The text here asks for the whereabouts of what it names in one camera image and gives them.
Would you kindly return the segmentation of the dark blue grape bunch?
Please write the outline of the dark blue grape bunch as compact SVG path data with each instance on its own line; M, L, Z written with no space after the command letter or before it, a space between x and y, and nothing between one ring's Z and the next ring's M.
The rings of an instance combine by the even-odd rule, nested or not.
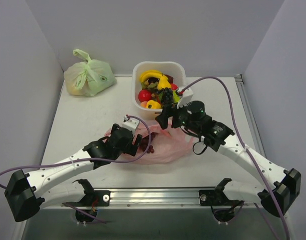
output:
M167 87L161 90L157 90L157 100L161 104L161 106L172 104L173 90Z

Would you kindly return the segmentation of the pink plastic bag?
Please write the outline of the pink plastic bag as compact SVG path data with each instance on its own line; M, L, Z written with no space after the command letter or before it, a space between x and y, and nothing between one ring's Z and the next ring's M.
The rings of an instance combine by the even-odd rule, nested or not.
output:
M120 160L141 165L167 164L192 152L194 138L186 135L180 128L169 127L162 130L158 124L153 124L149 129L152 134L153 152L148 152L139 160L135 160L146 149L146 145L141 143L135 156L123 153L119 157Z

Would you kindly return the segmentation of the yellow fruit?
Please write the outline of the yellow fruit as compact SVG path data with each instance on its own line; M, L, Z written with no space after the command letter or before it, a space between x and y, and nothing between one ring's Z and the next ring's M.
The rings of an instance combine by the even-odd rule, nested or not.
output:
M168 77L161 74L161 76L159 77L159 82L158 82L158 85L157 85L157 90L162 90L162 89L165 89L165 88L168 88L170 89L171 88L171 84L168 82Z

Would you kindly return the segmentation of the red grape bunch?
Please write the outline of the red grape bunch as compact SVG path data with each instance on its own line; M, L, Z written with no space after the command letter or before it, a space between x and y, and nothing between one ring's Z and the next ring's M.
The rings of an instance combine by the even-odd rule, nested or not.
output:
M152 154L155 152L154 147L152 145L152 142L154 140L154 138L157 136L158 134L156 132L153 132L151 134L151 142L149 143L149 136L144 137L139 145L140 150L142 150L143 152L146 152L148 154Z

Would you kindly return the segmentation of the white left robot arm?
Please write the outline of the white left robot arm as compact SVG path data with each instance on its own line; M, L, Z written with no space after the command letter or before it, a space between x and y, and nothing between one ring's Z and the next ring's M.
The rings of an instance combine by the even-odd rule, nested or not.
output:
M63 182L110 164L122 154L135 156L142 139L135 133L138 126L139 121L133 118L121 125L115 123L110 135L92 141L64 160L27 173L15 171L4 192L14 220L22 222L52 205L92 205L97 196L88 180L78 179L69 185Z

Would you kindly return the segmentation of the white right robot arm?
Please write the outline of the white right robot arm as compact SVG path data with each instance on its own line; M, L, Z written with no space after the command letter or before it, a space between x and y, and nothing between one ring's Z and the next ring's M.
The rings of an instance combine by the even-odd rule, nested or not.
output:
M270 214L280 217L286 214L299 196L302 175L298 170L287 170L276 165L242 144L236 131L206 114L203 102L194 100L183 107L167 105L155 120L162 129L183 127L206 148L228 157L260 183L251 185L225 178L214 192L217 203L254 202L261 204Z

